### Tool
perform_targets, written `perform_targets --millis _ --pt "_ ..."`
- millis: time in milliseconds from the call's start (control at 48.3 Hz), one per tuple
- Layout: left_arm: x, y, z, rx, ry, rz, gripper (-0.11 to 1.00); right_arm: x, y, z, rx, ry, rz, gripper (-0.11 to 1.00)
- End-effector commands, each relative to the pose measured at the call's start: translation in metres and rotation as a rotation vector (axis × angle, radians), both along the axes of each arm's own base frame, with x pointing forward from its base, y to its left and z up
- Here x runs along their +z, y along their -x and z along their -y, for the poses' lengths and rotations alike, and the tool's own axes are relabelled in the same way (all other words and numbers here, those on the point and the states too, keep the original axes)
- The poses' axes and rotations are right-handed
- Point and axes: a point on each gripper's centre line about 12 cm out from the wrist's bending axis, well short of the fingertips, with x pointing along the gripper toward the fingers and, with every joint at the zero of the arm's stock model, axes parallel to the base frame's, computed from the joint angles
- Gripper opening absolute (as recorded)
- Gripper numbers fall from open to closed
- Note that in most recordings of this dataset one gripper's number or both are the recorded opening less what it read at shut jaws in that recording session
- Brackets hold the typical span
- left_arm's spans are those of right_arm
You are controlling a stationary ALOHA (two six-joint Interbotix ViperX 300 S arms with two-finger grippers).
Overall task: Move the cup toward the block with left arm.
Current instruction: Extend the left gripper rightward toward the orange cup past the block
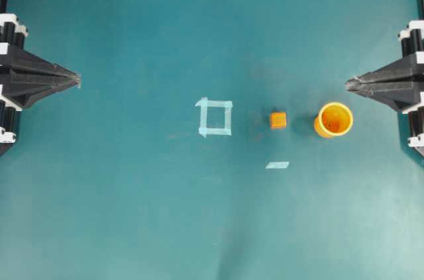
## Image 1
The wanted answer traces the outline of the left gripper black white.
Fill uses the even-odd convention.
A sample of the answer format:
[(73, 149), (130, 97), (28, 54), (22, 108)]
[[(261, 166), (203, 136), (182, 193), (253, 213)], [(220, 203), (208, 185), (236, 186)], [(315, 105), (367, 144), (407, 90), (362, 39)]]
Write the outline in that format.
[(403, 58), (355, 76), (346, 90), (408, 116), (408, 146), (423, 156), (423, 20), (410, 21), (398, 34)]

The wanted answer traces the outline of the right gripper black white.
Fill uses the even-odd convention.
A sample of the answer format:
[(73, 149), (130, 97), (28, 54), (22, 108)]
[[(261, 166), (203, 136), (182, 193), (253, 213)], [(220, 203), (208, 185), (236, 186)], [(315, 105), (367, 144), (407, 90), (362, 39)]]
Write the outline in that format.
[(23, 110), (81, 82), (78, 74), (21, 49), (27, 36), (28, 30), (16, 14), (1, 13), (1, 65), (38, 74), (1, 76), (1, 156), (19, 138)]

